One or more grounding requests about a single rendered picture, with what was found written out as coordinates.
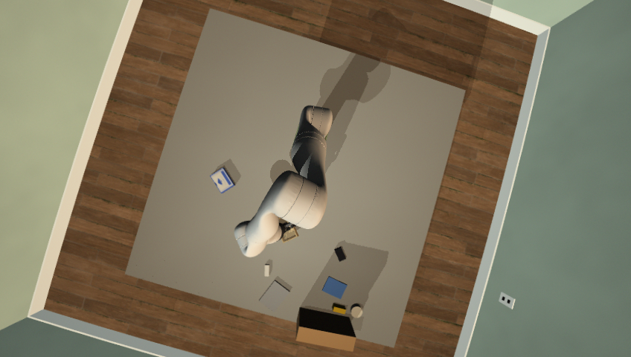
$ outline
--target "blue square object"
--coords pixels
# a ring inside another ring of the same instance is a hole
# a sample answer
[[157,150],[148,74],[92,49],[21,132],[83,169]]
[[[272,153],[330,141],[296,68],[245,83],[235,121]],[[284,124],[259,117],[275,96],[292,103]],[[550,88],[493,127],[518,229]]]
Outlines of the blue square object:
[[219,189],[220,193],[224,193],[234,186],[234,182],[228,177],[228,173],[222,167],[214,174],[211,175],[211,179]]
[[346,284],[339,280],[335,280],[332,277],[327,279],[327,282],[324,283],[324,288],[322,288],[323,292],[326,292],[329,295],[335,296],[338,299],[342,298],[344,291],[346,290]]

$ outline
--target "wooden floor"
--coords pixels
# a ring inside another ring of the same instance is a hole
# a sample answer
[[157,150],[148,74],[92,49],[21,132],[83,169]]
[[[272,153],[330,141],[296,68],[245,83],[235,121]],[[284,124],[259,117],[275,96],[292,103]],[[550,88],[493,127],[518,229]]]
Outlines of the wooden floor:
[[[210,9],[467,90],[395,348],[358,340],[349,353],[296,343],[295,322],[124,274]],[[531,33],[441,0],[145,0],[45,308],[202,356],[453,356],[535,41]]]

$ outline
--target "outlet socket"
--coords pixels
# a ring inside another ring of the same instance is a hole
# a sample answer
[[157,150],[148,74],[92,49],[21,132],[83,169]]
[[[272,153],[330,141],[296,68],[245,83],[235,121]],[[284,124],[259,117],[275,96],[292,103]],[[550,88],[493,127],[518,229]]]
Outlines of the outlet socket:
[[505,293],[501,292],[499,294],[499,302],[503,303],[505,306],[507,306],[508,308],[510,308],[511,310],[513,309],[513,307],[515,306],[515,299],[506,295]]

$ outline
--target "black object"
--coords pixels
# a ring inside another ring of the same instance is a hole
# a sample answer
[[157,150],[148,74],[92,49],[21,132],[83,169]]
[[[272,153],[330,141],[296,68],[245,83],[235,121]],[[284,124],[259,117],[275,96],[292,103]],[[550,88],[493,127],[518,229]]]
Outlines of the black object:
[[342,247],[336,248],[337,260],[340,262],[346,259],[346,254],[344,254],[344,249]]
[[298,326],[336,333],[338,335],[356,337],[353,324],[350,322],[348,316],[305,309],[304,307],[298,310]]

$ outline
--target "gray carpet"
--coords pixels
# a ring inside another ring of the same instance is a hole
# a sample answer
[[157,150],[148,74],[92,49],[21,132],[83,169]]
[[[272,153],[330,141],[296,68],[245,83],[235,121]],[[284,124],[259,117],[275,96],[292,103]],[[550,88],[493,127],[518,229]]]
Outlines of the gray carpet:
[[[301,306],[360,303],[357,338],[393,347],[463,99],[462,89],[211,10],[126,273],[293,322]],[[244,257],[234,227],[293,170],[308,105],[334,116],[324,218]],[[225,193],[210,178],[219,167],[236,182]],[[329,276],[347,284],[342,299],[322,291]],[[272,311],[259,299],[274,280],[289,294]]]

